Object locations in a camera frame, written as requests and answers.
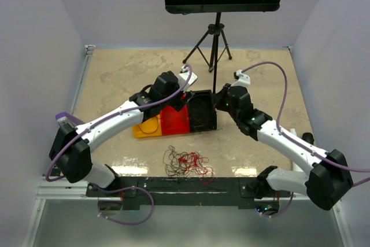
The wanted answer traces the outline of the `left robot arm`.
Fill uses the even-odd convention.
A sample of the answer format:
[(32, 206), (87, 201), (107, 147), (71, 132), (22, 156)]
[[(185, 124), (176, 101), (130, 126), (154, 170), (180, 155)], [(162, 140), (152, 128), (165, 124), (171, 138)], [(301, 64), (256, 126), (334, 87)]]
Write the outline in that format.
[(63, 124), (49, 153), (51, 166), (47, 173), (57, 167), (70, 183), (84, 180), (98, 186), (106, 196), (116, 195), (120, 189), (118, 175), (110, 166), (93, 162), (92, 152), (120, 132), (159, 115), (167, 106), (181, 110), (192, 97), (188, 88), (197, 79), (188, 66), (178, 75), (172, 71), (163, 72), (153, 84), (145, 86), (106, 115), (78, 125)]

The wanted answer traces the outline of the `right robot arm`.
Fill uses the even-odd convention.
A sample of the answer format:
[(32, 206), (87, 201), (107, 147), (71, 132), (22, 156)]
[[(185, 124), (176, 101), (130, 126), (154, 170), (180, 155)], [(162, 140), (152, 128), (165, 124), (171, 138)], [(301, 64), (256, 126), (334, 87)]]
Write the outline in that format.
[(212, 99), (215, 108), (227, 112), (241, 133), (277, 150), (300, 168), (287, 171), (270, 166), (263, 170), (256, 181), (257, 198), (288, 191), (305, 195), (328, 211), (354, 186), (343, 153), (317, 148), (285, 130), (253, 106), (247, 88), (226, 84)]

